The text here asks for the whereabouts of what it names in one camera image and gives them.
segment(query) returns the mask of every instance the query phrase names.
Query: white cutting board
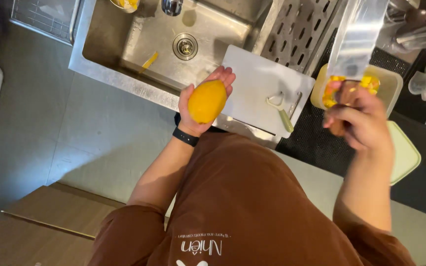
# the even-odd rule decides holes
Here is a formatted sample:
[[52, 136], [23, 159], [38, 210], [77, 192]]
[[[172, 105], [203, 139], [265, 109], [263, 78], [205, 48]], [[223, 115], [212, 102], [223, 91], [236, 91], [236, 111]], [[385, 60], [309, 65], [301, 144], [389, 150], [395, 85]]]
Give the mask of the white cutting board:
[[269, 106], [266, 98], [279, 95], [282, 91], [286, 103], [284, 110], [287, 112], [297, 100], [297, 92], [302, 92], [291, 119], [295, 126], [315, 79], [234, 45], [228, 47], [222, 65], [231, 67], [236, 74], [233, 93], [226, 101], [222, 114], [288, 138], [290, 133], [285, 129], [278, 110]]

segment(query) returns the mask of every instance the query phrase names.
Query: person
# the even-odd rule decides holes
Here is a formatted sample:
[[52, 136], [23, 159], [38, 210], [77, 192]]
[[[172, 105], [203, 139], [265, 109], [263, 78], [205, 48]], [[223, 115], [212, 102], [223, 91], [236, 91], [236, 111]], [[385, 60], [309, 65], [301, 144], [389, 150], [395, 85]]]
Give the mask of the person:
[[[206, 81], [216, 79], [231, 94], [232, 69], [220, 66]], [[391, 235], [394, 149], [375, 96], [359, 88], [360, 111], [332, 108], [324, 122], [325, 128], [337, 119], [349, 122], [344, 137], [356, 150], [330, 221], [272, 151], [193, 121], [187, 110], [193, 90], [181, 92], [177, 133], [127, 206], [103, 221], [89, 266], [414, 265]]]

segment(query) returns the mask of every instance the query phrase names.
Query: sink drain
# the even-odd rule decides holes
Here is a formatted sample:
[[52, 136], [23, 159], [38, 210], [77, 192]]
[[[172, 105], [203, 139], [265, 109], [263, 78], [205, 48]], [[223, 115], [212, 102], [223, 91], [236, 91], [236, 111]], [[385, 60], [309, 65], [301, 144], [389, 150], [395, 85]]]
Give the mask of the sink drain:
[[190, 60], [195, 57], [198, 51], [198, 43], [195, 38], [188, 33], [180, 33], [172, 44], [174, 54], [182, 60]]

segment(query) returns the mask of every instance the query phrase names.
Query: peeled mango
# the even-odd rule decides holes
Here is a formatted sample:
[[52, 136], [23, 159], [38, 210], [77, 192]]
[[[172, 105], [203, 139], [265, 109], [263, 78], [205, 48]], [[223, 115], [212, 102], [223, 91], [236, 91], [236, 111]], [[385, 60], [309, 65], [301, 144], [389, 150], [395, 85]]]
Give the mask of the peeled mango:
[[209, 81], [198, 86], [188, 100], [188, 112], [199, 124], [213, 121], [226, 104], [226, 88], [220, 80]]

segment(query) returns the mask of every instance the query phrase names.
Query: gray floor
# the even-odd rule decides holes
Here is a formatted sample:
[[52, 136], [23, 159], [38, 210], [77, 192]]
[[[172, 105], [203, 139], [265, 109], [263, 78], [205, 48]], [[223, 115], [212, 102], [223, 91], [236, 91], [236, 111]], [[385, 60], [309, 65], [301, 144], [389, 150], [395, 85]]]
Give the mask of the gray floor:
[[[11, 25], [0, 43], [0, 209], [60, 182], [125, 202], [174, 112], [67, 69], [71, 48]], [[343, 178], [279, 154], [331, 217]], [[393, 232], [426, 264], [426, 215], [392, 202]]]

